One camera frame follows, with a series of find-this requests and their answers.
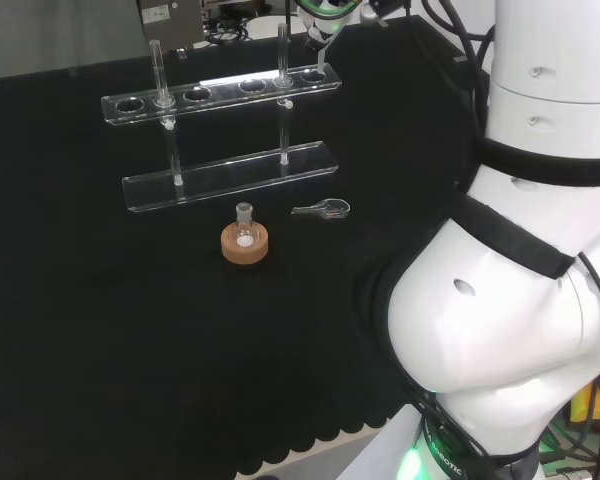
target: wall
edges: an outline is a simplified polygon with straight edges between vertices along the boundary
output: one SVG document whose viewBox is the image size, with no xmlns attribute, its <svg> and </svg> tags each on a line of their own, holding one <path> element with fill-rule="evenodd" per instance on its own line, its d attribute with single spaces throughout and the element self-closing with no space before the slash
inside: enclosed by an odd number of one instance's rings
<svg viewBox="0 0 600 480">
<path fill-rule="evenodd" d="M 135 0 L 0 0 L 0 77 L 146 54 Z"/>
</svg>

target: yellow object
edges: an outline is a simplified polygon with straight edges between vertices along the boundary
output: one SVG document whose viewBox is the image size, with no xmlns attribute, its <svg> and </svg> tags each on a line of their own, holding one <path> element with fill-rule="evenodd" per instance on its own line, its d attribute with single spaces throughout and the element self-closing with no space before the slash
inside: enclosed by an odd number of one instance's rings
<svg viewBox="0 0 600 480">
<path fill-rule="evenodd" d="M 589 411 L 589 399 L 591 398 L 592 384 L 580 390 L 571 400 L 571 421 L 573 423 L 584 423 Z M 596 406 L 593 410 L 593 419 L 600 420 L 600 389 L 596 392 Z"/>
</svg>

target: black cloth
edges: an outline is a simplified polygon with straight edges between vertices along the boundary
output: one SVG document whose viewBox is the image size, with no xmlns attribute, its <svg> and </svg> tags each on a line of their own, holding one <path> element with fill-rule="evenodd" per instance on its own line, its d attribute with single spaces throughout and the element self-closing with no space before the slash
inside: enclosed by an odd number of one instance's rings
<svg viewBox="0 0 600 480">
<path fill-rule="evenodd" d="M 100 98 L 151 88 L 148 58 L 0 80 L 1 480 L 231 479 L 401 407 L 352 284 L 422 247 L 471 143 L 412 40 L 404 20 L 348 27 L 328 56 L 342 87 L 293 99 L 291 143 L 325 141 L 335 175 L 142 214 L 121 178 L 167 168 L 162 127 L 108 125 Z M 292 66 L 315 63 L 303 41 Z M 273 69 L 275 52 L 269 39 L 169 56 L 167 76 Z M 275 102 L 178 117 L 182 162 L 275 148 L 277 118 Z M 290 215 L 327 197 L 350 216 Z M 253 268 L 220 252 L 240 201 L 269 230 Z"/>
</svg>

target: green light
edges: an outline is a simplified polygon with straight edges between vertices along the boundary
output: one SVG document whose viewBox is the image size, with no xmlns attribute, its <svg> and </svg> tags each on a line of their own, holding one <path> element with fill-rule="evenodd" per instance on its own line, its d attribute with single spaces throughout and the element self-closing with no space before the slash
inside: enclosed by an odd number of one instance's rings
<svg viewBox="0 0 600 480">
<path fill-rule="evenodd" d="M 412 448 L 402 459 L 396 480 L 428 480 L 429 476 L 425 471 L 418 451 Z"/>
</svg>

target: black strap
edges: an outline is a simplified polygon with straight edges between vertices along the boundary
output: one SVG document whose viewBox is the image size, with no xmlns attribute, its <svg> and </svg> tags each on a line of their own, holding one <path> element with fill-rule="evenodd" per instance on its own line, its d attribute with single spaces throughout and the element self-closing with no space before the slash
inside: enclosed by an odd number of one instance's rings
<svg viewBox="0 0 600 480">
<path fill-rule="evenodd" d="M 573 265 L 574 257 L 565 255 L 487 205 L 463 194 L 456 195 L 454 200 L 453 221 L 509 260 L 554 280 Z"/>
<path fill-rule="evenodd" d="M 483 165 L 512 177 L 562 187 L 600 187 L 600 158 L 552 157 L 488 138 L 476 140 L 474 153 Z"/>
</svg>

